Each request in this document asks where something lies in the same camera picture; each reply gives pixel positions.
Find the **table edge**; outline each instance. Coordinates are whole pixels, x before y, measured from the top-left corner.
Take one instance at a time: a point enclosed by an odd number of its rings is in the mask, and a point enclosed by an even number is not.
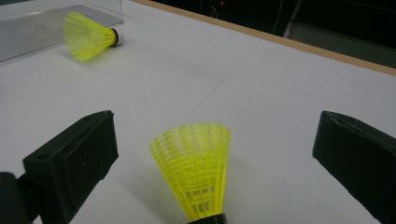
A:
[[[203,22],[206,22],[206,23],[209,23],[209,24],[217,25],[219,27],[226,28],[226,29],[229,29],[229,30],[233,30],[233,31],[245,34],[245,35],[255,36],[255,37],[258,37],[260,39],[268,40],[268,41],[271,41],[271,42],[274,42],[274,43],[277,43],[277,44],[280,44],[280,45],[283,45],[283,46],[287,46],[287,47],[290,47],[290,48],[293,48],[293,49],[298,49],[298,50],[301,50],[301,51],[304,51],[304,52],[309,52],[309,53],[312,53],[312,54],[316,54],[318,56],[322,56],[322,57],[325,57],[325,58],[333,59],[333,60],[336,60],[338,62],[349,63],[349,64],[352,64],[352,65],[356,65],[358,67],[367,68],[367,69],[370,69],[370,70],[374,70],[374,71],[377,71],[377,72],[385,73],[385,74],[388,74],[388,75],[396,77],[396,69],[391,68],[391,67],[387,67],[385,65],[381,65],[381,64],[378,64],[378,63],[367,62],[367,61],[364,61],[364,60],[361,60],[361,59],[357,59],[357,58],[354,58],[354,57],[350,57],[350,56],[347,56],[347,55],[344,55],[344,54],[341,54],[341,53],[336,53],[336,52],[333,52],[333,51],[330,51],[330,50],[327,50],[327,49],[321,49],[321,48],[314,47],[314,46],[311,46],[311,45],[307,45],[307,44],[304,44],[304,43],[301,43],[301,42],[290,40],[290,39],[287,39],[287,38],[284,38],[284,37],[267,34],[265,32],[254,30],[254,29],[251,29],[251,28],[248,28],[248,27],[245,27],[245,26],[237,25],[237,24],[230,23],[230,22],[227,22],[227,21],[217,20],[217,19],[210,18],[210,17],[204,16],[204,15],[201,15],[201,14],[190,12],[190,11],[187,11],[187,10],[184,10],[184,9],[180,9],[180,8],[177,8],[177,7],[170,7],[168,5],[164,5],[164,4],[161,4],[161,3],[153,2],[153,1],[150,1],[150,0],[130,0],[130,1],[136,2],[138,4],[142,4],[142,5],[145,5],[145,6],[148,6],[148,7],[155,7],[155,8],[158,8],[160,10],[171,12],[171,13],[174,13],[174,14],[177,14],[177,15],[180,15],[180,16],[184,16],[184,17],[187,17],[187,18],[191,18],[191,19],[195,19],[195,20],[198,20],[198,21],[203,21]]]

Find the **clear plastic box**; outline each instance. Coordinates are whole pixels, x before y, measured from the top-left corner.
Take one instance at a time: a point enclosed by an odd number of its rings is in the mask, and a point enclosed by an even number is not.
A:
[[[123,22],[121,0],[19,2],[0,6],[0,62],[64,42],[64,18],[70,11],[106,27]]]

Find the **black shuttlecock base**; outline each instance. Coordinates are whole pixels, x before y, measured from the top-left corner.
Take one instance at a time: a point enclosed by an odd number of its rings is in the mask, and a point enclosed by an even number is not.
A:
[[[204,217],[188,224],[226,224],[227,218],[224,214],[215,215],[212,217]]]

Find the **white surface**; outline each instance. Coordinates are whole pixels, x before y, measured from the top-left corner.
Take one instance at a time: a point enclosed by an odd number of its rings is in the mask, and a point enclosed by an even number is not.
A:
[[[119,159],[72,223],[187,223],[149,155],[158,134],[215,121],[233,140],[230,223],[378,223],[312,158],[322,110],[396,136],[396,77],[124,1],[125,39],[89,63],[66,45],[0,64],[0,170],[111,109]]]

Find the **shuttlecock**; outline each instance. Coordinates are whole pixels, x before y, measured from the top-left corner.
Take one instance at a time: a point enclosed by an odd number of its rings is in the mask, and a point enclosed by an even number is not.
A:
[[[191,223],[227,223],[222,214],[230,130],[197,123],[156,137],[149,149]]]
[[[64,39],[70,52],[85,62],[102,50],[121,44],[123,34],[72,11],[64,19]]]

